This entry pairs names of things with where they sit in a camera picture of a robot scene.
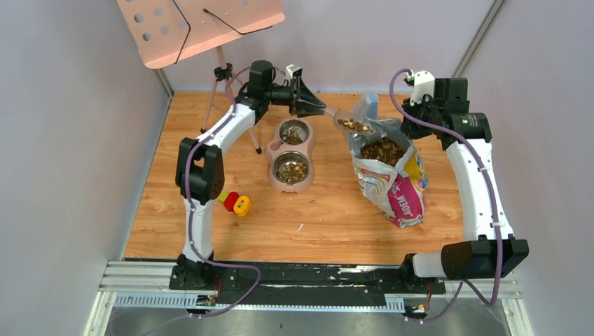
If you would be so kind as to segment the clear plastic food scoop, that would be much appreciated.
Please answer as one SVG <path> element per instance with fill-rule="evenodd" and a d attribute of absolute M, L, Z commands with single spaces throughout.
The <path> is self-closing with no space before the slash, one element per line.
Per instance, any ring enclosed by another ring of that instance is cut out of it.
<path fill-rule="evenodd" d="M 332 119 L 338 130 L 346 133 L 369 135 L 375 131 L 367 116 L 362 112 L 326 107 L 324 115 Z"/>

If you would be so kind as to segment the cat food bag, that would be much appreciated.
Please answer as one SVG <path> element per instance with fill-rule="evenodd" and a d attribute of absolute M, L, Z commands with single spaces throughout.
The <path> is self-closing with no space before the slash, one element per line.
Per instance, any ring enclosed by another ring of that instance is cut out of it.
<path fill-rule="evenodd" d="M 346 136 L 354 173 L 364 197 L 398 228 L 420 224 L 424 220 L 424 196 L 428 177 L 414 143 L 401 131 L 396 118 L 371 120 L 372 135 Z M 360 157 L 359 149 L 367 140 L 386 137 L 404 150 L 395 166 Z"/>

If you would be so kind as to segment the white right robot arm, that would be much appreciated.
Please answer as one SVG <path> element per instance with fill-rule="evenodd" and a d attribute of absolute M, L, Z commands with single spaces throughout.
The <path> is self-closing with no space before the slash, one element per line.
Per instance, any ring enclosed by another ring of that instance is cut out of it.
<path fill-rule="evenodd" d="M 434 253 L 407 255 L 400 273 L 409 292 L 428 278 L 449 280 L 504 278 L 529 255 L 517 239 L 497 190 L 492 167 L 492 132 L 484 113 L 472 113 L 466 78 L 435 78 L 427 71 L 408 74 L 410 98 L 401 108 L 401 131 L 412 139 L 430 135 L 441 142 L 455 173 L 463 212 L 463 240 Z"/>

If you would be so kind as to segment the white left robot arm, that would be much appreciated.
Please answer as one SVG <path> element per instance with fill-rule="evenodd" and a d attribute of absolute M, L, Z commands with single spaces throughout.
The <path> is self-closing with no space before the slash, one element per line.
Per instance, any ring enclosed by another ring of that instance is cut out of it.
<path fill-rule="evenodd" d="M 226 152 L 270 105 L 286 106 L 299 118 L 321 115 L 326 108 L 304 84 L 301 66 L 287 66 L 283 84 L 275 83 L 279 69 L 269 61 L 256 60 L 245 70 L 249 79 L 237 94 L 225 88 L 230 107 L 223 117 L 199 137 L 185 138 L 179 145 L 175 182 L 186 207 L 186 238 L 174 274 L 191 288 L 209 288 L 215 271 L 226 268 L 211 259 L 214 203 L 225 184 Z"/>

